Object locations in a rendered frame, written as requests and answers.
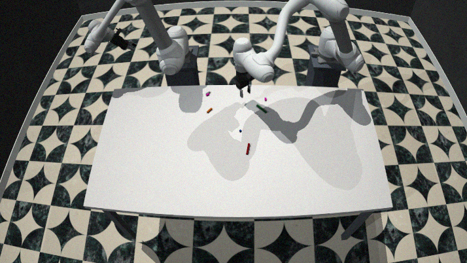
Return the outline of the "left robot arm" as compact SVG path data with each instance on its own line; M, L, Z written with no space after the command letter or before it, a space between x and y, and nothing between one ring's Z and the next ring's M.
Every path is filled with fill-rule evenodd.
M345 0L289 0L279 14L272 47L267 52L257 54L247 38L239 38L233 45L235 64L243 66L259 82L271 81L274 78L274 62L282 50L288 21L294 13L310 3L330 23L322 31L319 47L314 48L312 56L317 57L318 64L341 64L349 71L360 71L364 66L364 58L349 36L345 23L349 6Z

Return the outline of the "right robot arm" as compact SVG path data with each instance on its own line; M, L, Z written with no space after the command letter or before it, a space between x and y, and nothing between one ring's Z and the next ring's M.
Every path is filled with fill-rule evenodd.
M92 20L88 26L91 32L84 43L87 53L95 52L109 31L109 24L127 2L135 6L149 33L157 45L156 54L160 69L166 75L178 73L183 64L190 64L193 48L189 48L188 35L181 26L166 30L151 0L116 0L102 21Z

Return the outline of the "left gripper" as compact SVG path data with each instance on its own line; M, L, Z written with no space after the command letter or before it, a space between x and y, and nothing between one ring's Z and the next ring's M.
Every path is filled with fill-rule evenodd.
M243 98L242 88L248 86L247 92L251 93L251 85L249 84L249 82L254 80L254 78L247 73L246 69L243 66L238 66L235 64L235 70L237 79L236 86L237 89L240 90L240 97Z

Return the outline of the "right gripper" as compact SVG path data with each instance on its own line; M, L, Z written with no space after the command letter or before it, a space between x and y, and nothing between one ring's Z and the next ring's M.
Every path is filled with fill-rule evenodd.
M133 43L131 40L127 41L123 39L123 37L119 36L122 29L119 28L117 30L118 31L115 33L115 31L113 31L112 29L109 29L109 31L107 32L106 36L103 39L105 39L108 42L110 41L112 44L115 44L116 46L119 46L122 50L126 50L128 48L134 52L135 49L129 46L129 44L133 45L134 47L136 47L137 45Z

